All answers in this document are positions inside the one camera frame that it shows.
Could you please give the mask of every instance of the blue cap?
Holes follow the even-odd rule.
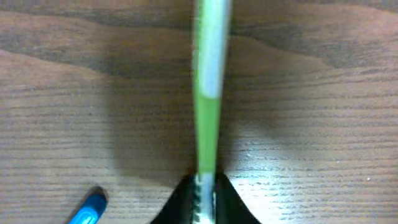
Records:
[[[69,224],[95,224],[106,208],[104,195],[90,195]]]

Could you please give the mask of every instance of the wood grain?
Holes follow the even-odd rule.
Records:
[[[193,3],[0,4],[0,223],[147,223],[194,168]],[[220,163],[262,223],[398,222],[398,3],[234,1]]]

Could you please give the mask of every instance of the wooden table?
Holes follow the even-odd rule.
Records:
[[[16,2],[0,223],[64,223],[96,185],[99,223],[147,223],[194,168],[192,2]],[[263,223],[398,223],[398,2],[300,2],[234,1],[220,164]]]

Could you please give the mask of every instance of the brown wood plank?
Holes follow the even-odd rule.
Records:
[[[194,168],[192,2],[0,4],[0,223],[147,223]],[[398,2],[235,1],[223,169],[263,223],[398,222]]]

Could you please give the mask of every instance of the blue pen cap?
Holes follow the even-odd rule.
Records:
[[[106,198],[101,194],[90,195],[69,224],[95,224],[104,213]]]

